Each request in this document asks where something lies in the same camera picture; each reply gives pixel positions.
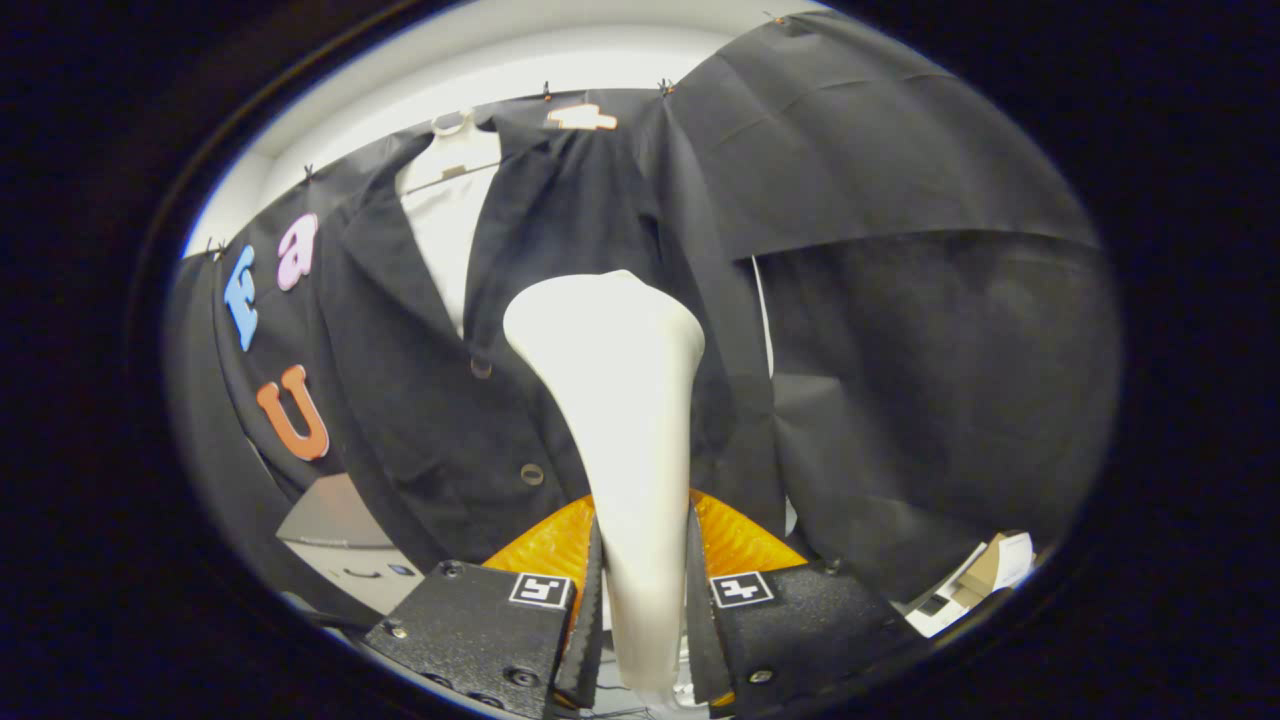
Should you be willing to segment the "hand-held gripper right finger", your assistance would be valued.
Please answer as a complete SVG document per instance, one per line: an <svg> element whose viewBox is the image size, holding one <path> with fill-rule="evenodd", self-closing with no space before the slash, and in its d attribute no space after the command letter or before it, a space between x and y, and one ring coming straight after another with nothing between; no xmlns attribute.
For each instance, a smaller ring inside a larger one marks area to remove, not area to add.
<svg viewBox="0 0 1280 720"><path fill-rule="evenodd" d="M841 561L809 561L700 491L687 544L690 680L713 714L860 692L925 652L925 637Z"/></svg>

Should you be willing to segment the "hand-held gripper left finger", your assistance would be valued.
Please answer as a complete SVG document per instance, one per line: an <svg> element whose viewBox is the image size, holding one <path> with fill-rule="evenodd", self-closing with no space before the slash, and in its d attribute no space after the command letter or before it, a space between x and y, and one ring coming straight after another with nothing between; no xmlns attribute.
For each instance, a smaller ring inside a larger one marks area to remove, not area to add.
<svg viewBox="0 0 1280 720"><path fill-rule="evenodd" d="M439 562L366 646L439 687L521 717L576 717L596 701L603 543L591 497L485 562Z"/></svg>

